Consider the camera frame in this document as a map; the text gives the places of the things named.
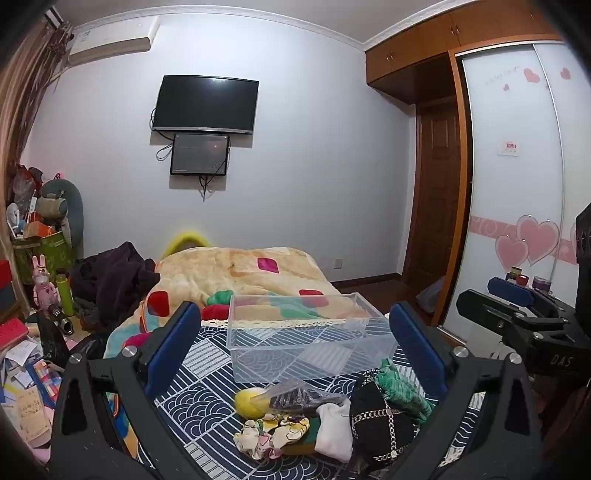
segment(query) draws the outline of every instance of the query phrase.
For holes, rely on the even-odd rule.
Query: rabbit figurine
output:
[[[35,304],[47,315],[47,309],[58,304],[60,295],[56,286],[49,281],[49,272],[45,268],[45,255],[39,257],[33,256],[33,278],[35,287],[33,288],[33,300]]]

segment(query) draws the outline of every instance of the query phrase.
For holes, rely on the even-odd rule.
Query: green bag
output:
[[[45,238],[38,236],[27,239],[13,239],[12,248],[16,260],[16,268],[21,282],[33,285],[33,255],[45,255],[45,265],[49,272],[49,279],[56,281],[58,268],[70,270],[74,263],[72,249],[66,243],[62,232],[54,233]]]

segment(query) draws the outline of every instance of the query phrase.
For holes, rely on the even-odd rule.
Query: transparent storage bin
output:
[[[358,293],[234,295],[228,349],[240,383],[310,380],[361,372],[391,358],[386,317]]]

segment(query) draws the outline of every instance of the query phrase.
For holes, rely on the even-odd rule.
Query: brown curtain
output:
[[[70,32],[67,22],[54,29],[47,20],[39,20],[0,73],[0,255],[11,263],[12,284],[23,312],[28,310],[28,301],[14,268],[6,202],[39,104],[65,55]]]

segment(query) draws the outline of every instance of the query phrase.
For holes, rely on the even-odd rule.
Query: yellow arch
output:
[[[167,256],[192,247],[210,247],[209,241],[197,232],[181,232],[168,244],[162,255],[162,260]]]

